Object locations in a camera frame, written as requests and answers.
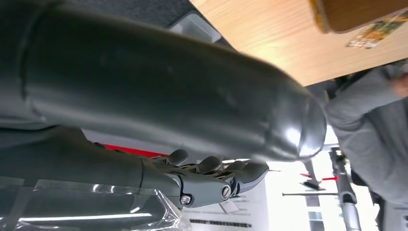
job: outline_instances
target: gray fabric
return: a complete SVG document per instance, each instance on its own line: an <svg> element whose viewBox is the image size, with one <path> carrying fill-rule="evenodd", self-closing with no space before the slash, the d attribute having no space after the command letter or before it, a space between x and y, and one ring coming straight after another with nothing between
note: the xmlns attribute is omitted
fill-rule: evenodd
<svg viewBox="0 0 408 231"><path fill-rule="evenodd" d="M69 0L80 7L169 27L189 11L189 0Z"/></svg>
<svg viewBox="0 0 408 231"><path fill-rule="evenodd" d="M385 200L408 204L408 100L389 84L402 74L398 65L375 68L325 109L353 170Z"/></svg>

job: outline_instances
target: black cylindrical tube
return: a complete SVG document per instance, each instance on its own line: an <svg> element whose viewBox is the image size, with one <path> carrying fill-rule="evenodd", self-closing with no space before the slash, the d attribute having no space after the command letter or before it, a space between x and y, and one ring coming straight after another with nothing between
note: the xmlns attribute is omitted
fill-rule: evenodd
<svg viewBox="0 0 408 231"><path fill-rule="evenodd" d="M69 5L46 11L28 40L23 93L47 123L236 158L322 147L321 108L258 60Z"/></svg>

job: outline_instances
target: robotic hand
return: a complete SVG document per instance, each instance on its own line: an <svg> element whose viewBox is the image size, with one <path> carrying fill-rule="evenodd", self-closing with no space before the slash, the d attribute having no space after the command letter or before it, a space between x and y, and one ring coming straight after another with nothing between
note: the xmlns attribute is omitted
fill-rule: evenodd
<svg viewBox="0 0 408 231"><path fill-rule="evenodd" d="M225 170L218 170L221 161L210 156L199 164L175 166L188 158L185 150L174 151L169 157L153 158L154 166L180 186L180 202L184 207L221 203L230 197L254 188L266 175L266 163L236 161Z"/></svg>

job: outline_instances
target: gray sleeve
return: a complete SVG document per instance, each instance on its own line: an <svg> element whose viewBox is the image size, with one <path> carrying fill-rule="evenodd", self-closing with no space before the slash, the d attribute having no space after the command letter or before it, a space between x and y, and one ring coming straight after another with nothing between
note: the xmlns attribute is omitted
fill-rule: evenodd
<svg viewBox="0 0 408 231"><path fill-rule="evenodd" d="M325 108L329 123L353 169L385 199L401 198L406 192L389 189L399 184L395 160L383 145L374 126L364 117L371 110L400 100L389 84L387 68L376 68L350 86Z"/></svg>

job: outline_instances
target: window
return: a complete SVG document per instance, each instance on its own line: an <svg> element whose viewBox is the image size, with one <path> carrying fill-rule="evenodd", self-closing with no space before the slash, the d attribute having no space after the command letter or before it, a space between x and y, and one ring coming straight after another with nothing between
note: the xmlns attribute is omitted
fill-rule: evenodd
<svg viewBox="0 0 408 231"><path fill-rule="evenodd" d="M308 207L320 207L319 196L306 196L305 198Z"/></svg>
<svg viewBox="0 0 408 231"><path fill-rule="evenodd" d="M309 220L322 220L322 216L320 212L308 212L309 213Z"/></svg>
<svg viewBox="0 0 408 231"><path fill-rule="evenodd" d="M324 231L323 221L321 220L310 220L310 231Z"/></svg>

